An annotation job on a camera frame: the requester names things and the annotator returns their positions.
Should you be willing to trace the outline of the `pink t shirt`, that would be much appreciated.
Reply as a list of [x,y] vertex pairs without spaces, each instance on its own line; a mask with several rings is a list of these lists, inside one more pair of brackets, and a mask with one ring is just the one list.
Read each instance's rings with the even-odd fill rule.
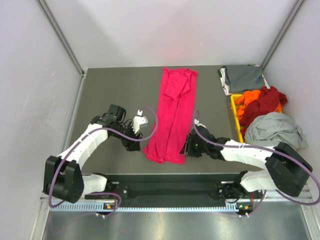
[[157,129],[143,149],[145,157],[163,164],[184,164],[180,153],[192,126],[198,73],[189,68],[163,68],[157,103]]

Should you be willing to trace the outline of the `light grey t shirt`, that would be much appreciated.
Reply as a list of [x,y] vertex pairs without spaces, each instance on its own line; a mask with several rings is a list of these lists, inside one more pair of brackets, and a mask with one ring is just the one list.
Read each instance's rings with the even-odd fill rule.
[[308,148],[302,128],[292,117],[280,112],[256,117],[246,129],[244,139],[247,144],[262,147],[286,143],[295,150]]

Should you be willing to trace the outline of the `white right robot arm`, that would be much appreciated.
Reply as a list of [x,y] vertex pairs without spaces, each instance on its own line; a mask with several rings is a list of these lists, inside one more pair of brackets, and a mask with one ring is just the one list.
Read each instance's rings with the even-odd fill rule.
[[251,192],[280,191],[298,197],[313,168],[289,144],[257,146],[240,143],[226,137],[214,137],[203,125],[196,126],[186,137],[180,154],[199,158],[238,162],[259,168],[242,171],[234,180],[233,192],[245,198]]

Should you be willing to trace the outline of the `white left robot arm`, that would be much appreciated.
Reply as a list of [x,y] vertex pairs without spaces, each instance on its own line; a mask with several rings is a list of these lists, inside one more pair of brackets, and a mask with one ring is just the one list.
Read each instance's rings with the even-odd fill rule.
[[109,198],[114,191],[108,177],[101,173],[83,175],[82,168],[93,152],[109,137],[119,139],[129,152],[140,151],[141,128],[147,126],[148,119],[138,110],[134,118],[126,120],[126,110],[118,105],[110,105],[102,116],[94,117],[84,133],[58,156],[49,156],[45,162],[43,193],[69,203],[97,193]]

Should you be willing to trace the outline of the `yellow plastic bin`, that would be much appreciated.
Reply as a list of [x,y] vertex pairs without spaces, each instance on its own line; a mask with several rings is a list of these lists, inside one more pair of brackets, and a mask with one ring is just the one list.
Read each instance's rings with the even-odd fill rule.
[[235,123],[235,130],[236,130],[236,134],[237,134],[237,139],[240,143],[244,143],[244,137],[241,133],[241,129],[243,128],[238,120],[237,117],[237,107],[238,105],[236,104],[236,101],[242,96],[242,93],[238,93],[238,94],[232,94],[230,96],[230,109],[232,111],[233,114],[233,119],[234,119],[234,123]]

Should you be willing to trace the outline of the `orange t shirt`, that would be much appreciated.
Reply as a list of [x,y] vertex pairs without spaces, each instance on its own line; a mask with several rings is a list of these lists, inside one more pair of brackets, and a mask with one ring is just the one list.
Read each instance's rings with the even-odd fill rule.
[[237,118],[240,120],[244,114],[245,107],[259,97],[260,90],[245,91],[242,96],[235,102],[238,105],[236,109]]

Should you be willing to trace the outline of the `folded dark grey t shirt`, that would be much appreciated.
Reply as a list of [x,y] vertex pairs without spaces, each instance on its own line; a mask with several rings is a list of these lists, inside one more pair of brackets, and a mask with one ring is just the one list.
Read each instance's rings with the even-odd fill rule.
[[258,65],[226,65],[226,84],[231,92],[260,90],[268,84]]

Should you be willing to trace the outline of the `dark red t shirt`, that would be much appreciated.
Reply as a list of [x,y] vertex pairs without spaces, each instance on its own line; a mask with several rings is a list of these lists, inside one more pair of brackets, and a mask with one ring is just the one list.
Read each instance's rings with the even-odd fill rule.
[[243,129],[240,130],[241,134],[243,136],[245,135],[246,130],[255,118],[271,112],[280,113],[287,102],[288,99],[286,95],[278,91],[277,88],[274,86],[270,88],[263,86],[260,89],[258,98],[244,108],[243,115],[239,120],[239,124],[243,127]]

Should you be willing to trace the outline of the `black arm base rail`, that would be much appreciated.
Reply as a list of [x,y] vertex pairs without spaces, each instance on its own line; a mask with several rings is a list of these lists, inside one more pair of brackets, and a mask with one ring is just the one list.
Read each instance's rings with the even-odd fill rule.
[[106,190],[126,207],[218,207],[235,173],[109,174]]

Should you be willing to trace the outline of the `aluminium frame rail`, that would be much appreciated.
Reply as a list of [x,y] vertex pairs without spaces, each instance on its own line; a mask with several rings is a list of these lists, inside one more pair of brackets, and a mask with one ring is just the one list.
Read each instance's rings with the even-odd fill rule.
[[[283,192],[281,192],[281,193],[284,194],[288,198],[292,198],[294,200],[302,201],[302,202],[308,202],[308,201],[311,201],[313,199],[310,187],[308,186],[308,182],[307,182],[307,184],[305,186],[303,186],[303,189],[302,189],[302,191],[301,191],[301,193],[300,193],[300,195],[298,197],[289,196],[288,194],[285,194]],[[267,200],[276,200],[276,201],[282,201],[283,200],[283,201],[286,201],[286,199],[284,199],[275,190],[268,190],[267,193],[266,193],[265,198]],[[44,193],[41,193],[39,199],[48,202],[49,196],[44,194]],[[52,200],[52,202],[58,202],[58,203],[61,201],[61,199],[58,199],[56,197],[52,197],[51,200]]]

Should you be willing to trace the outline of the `left aluminium corner post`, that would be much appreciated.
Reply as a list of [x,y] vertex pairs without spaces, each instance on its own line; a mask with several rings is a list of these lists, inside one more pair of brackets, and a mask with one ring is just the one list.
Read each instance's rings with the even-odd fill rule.
[[67,38],[65,37],[63,31],[61,30],[55,16],[53,15],[50,7],[48,6],[47,2],[45,0],[36,0],[36,3],[42,10],[43,14],[45,15],[46,19],[48,20],[50,26],[52,27],[55,35],[57,36],[60,44],[62,45],[64,51],[66,52],[67,56],[71,60],[73,66],[79,73],[81,77],[84,76],[85,70],[81,67],[74,51],[72,50]]

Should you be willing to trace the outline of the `aluminium corner post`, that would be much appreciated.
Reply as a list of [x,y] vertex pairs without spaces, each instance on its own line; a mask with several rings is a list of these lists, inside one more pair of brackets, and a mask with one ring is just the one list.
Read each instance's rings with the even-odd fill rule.
[[55,16],[53,15],[50,7],[48,6],[47,2],[45,0],[36,0],[36,3],[42,10],[43,14],[45,15],[46,19],[48,20],[50,26],[52,27],[55,35],[57,36],[60,44],[62,45],[64,51],[66,52],[67,56],[71,60],[73,66],[79,73],[81,77],[84,76],[85,70],[81,67],[74,51],[72,50],[67,38],[65,37],[63,31],[61,30]]
[[280,46],[281,42],[285,38],[288,30],[290,29],[291,25],[295,21],[295,18],[297,17],[300,10],[303,8],[305,4],[305,0],[295,0],[293,7],[290,9],[288,16],[285,18],[284,23],[282,24],[280,30],[278,31],[274,41],[272,42],[269,50],[267,51],[267,54],[265,58],[263,59],[261,63],[261,67],[264,70],[269,62],[271,61],[273,55],[277,51],[278,47]]

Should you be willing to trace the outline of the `right aluminium corner post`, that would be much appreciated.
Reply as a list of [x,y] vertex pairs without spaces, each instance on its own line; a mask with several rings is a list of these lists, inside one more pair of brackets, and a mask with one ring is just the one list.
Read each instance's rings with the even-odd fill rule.
[[261,67],[264,70],[269,62],[271,61],[273,55],[277,51],[278,47],[280,46],[281,42],[285,38],[288,30],[290,29],[291,25],[295,21],[295,18],[297,17],[300,10],[303,8],[305,4],[305,0],[295,0],[293,7],[290,9],[288,16],[285,18],[284,23],[282,24],[280,30],[278,31],[274,41],[272,42],[269,50],[267,51],[267,54],[265,58],[263,59],[261,63]]

